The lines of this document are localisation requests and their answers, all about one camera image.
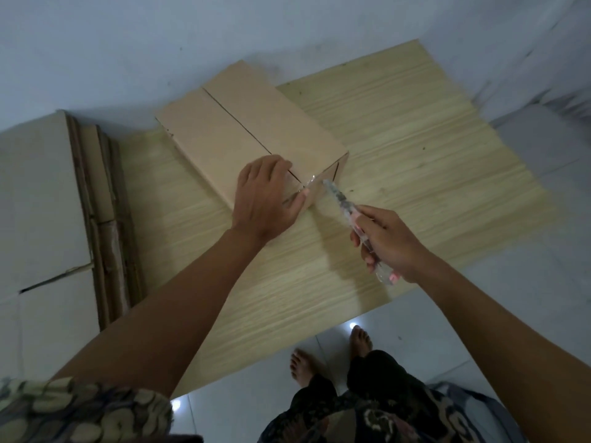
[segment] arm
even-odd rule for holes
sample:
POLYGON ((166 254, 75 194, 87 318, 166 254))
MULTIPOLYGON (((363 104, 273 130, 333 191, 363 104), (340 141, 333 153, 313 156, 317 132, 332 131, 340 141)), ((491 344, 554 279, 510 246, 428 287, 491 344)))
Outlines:
MULTIPOLYGON (((359 207, 380 258, 432 298, 533 443, 591 441, 591 368, 429 252, 393 211, 359 207)), ((359 240, 353 233, 355 245, 359 240)), ((375 261, 362 248, 368 270, 375 261)))
POLYGON ((307 191, 281 204, 291 163, 267 156, 240 173, 232 227, 127 315, 95 337, 56 375, 151 389, 174 388, 216 321, 230 290, 270 239, 296 220, 307 191))

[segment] patterned shirt sleeve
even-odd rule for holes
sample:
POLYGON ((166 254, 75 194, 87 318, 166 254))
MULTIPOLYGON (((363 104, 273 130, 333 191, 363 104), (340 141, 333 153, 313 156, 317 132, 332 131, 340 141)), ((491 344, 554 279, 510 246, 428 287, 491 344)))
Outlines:
POLYGON ((170 431, 165 396, 144 389, 77 382, 0 381, 0 442, 118 442, 170 431))

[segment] box flap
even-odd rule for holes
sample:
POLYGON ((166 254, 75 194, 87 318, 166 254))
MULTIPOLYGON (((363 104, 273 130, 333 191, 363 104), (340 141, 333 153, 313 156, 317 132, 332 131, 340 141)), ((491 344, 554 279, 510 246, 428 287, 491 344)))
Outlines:
MULTIPOLYGON (((269 155, 203 88, 168 104, 156 118, 230 208, 240 170, 256 158, 269 155)), ((284 198, 302 187, 289 173, 285 185, 284 198)))
POLYGON ((271 154, 290 160, 291 172, 303 184, 347 153, 244 61, 229 66, 203 88, 271 154))

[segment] light wooden board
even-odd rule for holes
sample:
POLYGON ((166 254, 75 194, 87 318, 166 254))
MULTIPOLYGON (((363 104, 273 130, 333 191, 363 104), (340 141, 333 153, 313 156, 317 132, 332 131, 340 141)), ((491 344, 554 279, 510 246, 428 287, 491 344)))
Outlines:
MULTIPOLYGON (((279 89, 350 151, 343 192, 396 210, 455 266, 554 217, 531 173, 418 42, 279 89)), ((212 245, 231 214, 162 130, 130 138, 121 152, 140 259, 154 291, 212 245)), ((175 395, 411 287, 387 289, 367 275, 336 205, 324 197, 247 268, 175 395)))

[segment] bare foot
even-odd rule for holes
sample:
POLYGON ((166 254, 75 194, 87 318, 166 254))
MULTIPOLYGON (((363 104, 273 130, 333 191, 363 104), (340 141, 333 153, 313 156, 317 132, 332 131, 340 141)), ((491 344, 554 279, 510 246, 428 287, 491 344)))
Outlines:
POLYGON ((373 349, 373 343, 369 335, 359 325, 356 325, 349 336, 349 345, 351 345, 351 360, 355 357, 366 357, 373 349))
POLYGON ((296 349, 291 355, 290 370, 291 377, 302 388, 307 387, 310 384, 310 380, 318 373, 312 357, 299 349, 296 349))

